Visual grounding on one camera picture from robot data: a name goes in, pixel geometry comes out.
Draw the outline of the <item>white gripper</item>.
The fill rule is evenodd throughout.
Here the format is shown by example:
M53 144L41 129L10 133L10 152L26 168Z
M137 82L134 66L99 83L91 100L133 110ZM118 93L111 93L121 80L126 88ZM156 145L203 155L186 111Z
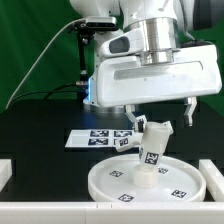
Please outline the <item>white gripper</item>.
M102 107L125 106L135 132L142 133L144 120L134 115L135 106L183 99L184 125L193 125L196 96L218 93L222 88L214 45L182 48L168 64L142 66L137 56L107 59L98 69L96 95Z

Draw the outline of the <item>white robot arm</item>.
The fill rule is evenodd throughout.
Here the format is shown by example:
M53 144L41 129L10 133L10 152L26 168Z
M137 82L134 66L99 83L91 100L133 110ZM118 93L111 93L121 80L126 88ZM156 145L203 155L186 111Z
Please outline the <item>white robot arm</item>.
M138 104L183 99L192 124L198 96L221 90L214 44L189 37L224 17L224 0L70 0L95 38L95 69L84 104L123 107L136 122Z

